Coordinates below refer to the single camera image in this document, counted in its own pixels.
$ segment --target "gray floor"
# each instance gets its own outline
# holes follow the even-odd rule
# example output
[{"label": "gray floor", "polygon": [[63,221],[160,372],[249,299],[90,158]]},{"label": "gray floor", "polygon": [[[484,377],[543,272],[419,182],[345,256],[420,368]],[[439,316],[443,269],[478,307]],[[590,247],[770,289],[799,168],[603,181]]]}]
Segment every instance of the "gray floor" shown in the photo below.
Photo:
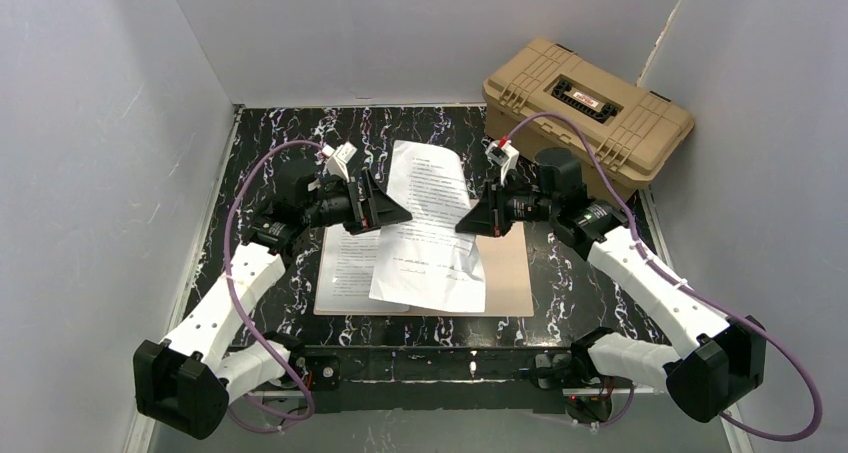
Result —
[{"label": "gray floor", "polygon": [[[264,419],[239,408],[245,420]],[[637,396],[618,424],[593,435],[521,411],[368,411],[320,415],[285,435],[248,433],[225,419],[204,441],[157,426],[151,453],[729,452],[721,424],[686,417],[665,396]]]}]

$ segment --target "wall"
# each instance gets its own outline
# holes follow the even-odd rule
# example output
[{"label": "wall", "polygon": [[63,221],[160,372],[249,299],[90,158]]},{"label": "wall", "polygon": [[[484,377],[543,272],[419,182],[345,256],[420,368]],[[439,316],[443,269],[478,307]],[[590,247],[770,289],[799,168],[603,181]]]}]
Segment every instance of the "wall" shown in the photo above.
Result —
[{"label": "wall", "polygon": [[0,451],[121,451],[232,106],[176,0],[0,4]]},{"label": "wall", "polygon": [[179,0],[252,107],[480,102],[530,39],[635,81],[677,0]]},{"label": "wall", "polygon": [[[694,134],[653,185],[681,274],[755,315],[812,370],[821,430],[757,451],[848,444],[848,0],[683,0],[645,85],[689,108]],[[812,402],[779,353],[744,418],[798,431]]]},{"label": "wall", "polygon": [[[626,395],[616,395],[620,406]],[[267,425],[250,405],[237,405],[240,416]],[[666,395],[640,394],[627,416],[614,427],[592,435],[583,427],[534,418],[516,410],[365,411],[317,415],[279,435],[241,430],[229,419],[209,438],[197,441],[171,428],[157,428],[151,453],[323,453],[402,451],[404,453],[553,453],[615,451],[723,453],[727,439],[717,421],[706,425],[689,419]]]}]

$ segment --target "black marble table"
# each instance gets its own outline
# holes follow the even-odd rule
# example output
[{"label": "black marble table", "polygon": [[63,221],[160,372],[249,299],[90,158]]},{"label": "black marble table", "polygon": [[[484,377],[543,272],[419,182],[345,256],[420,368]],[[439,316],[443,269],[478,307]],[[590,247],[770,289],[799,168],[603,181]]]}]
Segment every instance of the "black marble table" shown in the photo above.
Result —
[{"label": "black marble table", "polygon": [[[354,168],[368,165],[385,186],[391,165],[392,142],[411,140],[445,146],[462,158],[468,191],[474,198],[483,180],[496,171],[486,159],[483,107],[387,107],[246,109],[238,125],[218,194],[186,314],[221,274],[223,221],[237,190],[252,165],[270,148],[292,139],[311,139],[338,146],[350,141],[358,149]],[[286,158],[317,158],[305,148],[286,150],[257,177],[238,217],[249,223],[253,206],[277,188],[275,172]],[[518,171],[528,178],[533,165],[522,159]],[[640,230],[650,244],[638,196],[630,200]],[[316,316],[315,285],[323,232],[313,232],[310,247],[268,291],[252,313],[260,331],[276,330],[298,336],[310,345],[327,346],[444,346],[532,347],[562,346],[598,326],[627,337],[666,342],[657,325],[606,275],[589,267],[557,242],[544,224],[525,226],[534,316],[532,318],[469,318],[462,316],[387,317]],[[235,247],[238,239],[231,238]],[[250,343],[244,330],[233,346]]]}]

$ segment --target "cable connector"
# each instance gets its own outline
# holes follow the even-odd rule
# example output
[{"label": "cable connector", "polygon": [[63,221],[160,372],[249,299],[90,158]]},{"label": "cable connector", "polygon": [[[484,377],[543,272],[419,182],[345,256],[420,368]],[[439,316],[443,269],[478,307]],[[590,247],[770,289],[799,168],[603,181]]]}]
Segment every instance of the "cable connector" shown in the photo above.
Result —
[{"label": "cable connector", "polygon": [[324,145],[321,153],[327,157],[327,172],[331,175],[336,175],[342,178],[346,183],[350,182],[350,174],[347,171],[347,163],[353,158],[356,153],[356,147],[350,142],[344,145],[333,148],[330,145]]},{"label": "cable connector", "polygon": [[514,169],[518,163],[518,150],[512,147],[511,141],[503,137],[498,142],[489,143],[486,148],[486,157],[501,167],[500,179],[503,185],[509,170]]}]

